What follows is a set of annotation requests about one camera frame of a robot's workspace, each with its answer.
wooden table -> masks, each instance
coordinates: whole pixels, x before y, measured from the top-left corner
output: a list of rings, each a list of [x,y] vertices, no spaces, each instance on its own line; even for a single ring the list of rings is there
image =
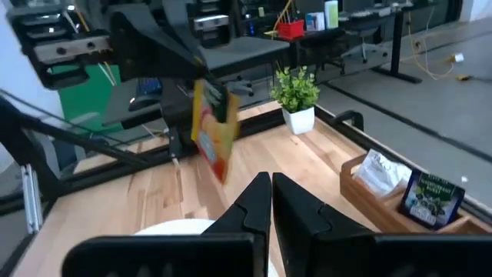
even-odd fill
[[[240,119],[278,108],[271,102],[241,112]],[[155,138],[131,146],[143,152],[166,144]],[[182,159],[125,176],[103,185],[60,198],[45,220],[14,276],[60,275],[63,258],[79,242],[99,235],[130,235],[172,219],[217,219],[258,172],[283,172],[320,200],[355,221],[377,230],[356,208],[341,197],[341,165],[365,151],[317,119],[314,130],[292,135],[287,126],[267,130],[234,144],[226,185],[218,184],[204,159]],[[96,156],[82,161],[83,171],[111,159]],[[273,226],[270,255],[279,276],[284,276]]]

snack bag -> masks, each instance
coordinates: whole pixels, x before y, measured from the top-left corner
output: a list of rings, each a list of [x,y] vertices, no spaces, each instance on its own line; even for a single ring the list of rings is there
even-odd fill
[[[238,109],[239,97],[225,86],[214,86],[204,79],[195,81],[191,139],[222,184],[237,135]]]
[[[435,175],[413,170],[399,212],[433,230],[456,218],[465,191]]]

wooden tray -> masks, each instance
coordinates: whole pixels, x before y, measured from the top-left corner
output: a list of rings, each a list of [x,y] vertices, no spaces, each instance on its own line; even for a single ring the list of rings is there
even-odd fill
[[[492,232],[485,222],[473,217],[463,209],[458,209],[458,216],[454,222],[437,231],[430,230],[397,211],[403,198],[405,188],[396,188],[383,197],[372,193],[360,179],[353,179],[352,174],[365,159],[362,155],[341,167],[340,193],[371,220],[382,232],[436,232],[454,234],[487,234]]]

white wall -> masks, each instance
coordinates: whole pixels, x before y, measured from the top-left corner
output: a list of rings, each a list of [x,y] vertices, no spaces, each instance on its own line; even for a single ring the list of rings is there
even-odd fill
[[[5,17],[6,9],[0,2],[0,88],[29,102],[39,108],[63,118],[62,105],[58,93],[47,90],[38,80],[38,76],[29,63],[29,60],[21,53],[20,44],[8,24]],[[39,117],[42,113],[32,110],[25,105],[12,103],[21,111]],[[56,119],[48,119],[45,122],[61,126]],[[12,157],[0,145],[0,172],[3,172],[13,162]]]
[[[492,16],[492,0],[463,0],[460,21],[469,22]]]

green panel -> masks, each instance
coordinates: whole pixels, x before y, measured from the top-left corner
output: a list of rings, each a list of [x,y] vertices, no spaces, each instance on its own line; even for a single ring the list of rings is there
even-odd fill
[[[119,83],[118,67],[111,66],[111,70]],[[86,67],[86,71],[89,74],[87,82],[58,91],[65,119],[71,121],[89,112],[97,112],[99,114],[97,117],[83,122],[82,125],[95,131],[115,132],[122,130],[119,124],[108,128],[102,126],[103,115],[111,96],[111,83],[97,65]]]

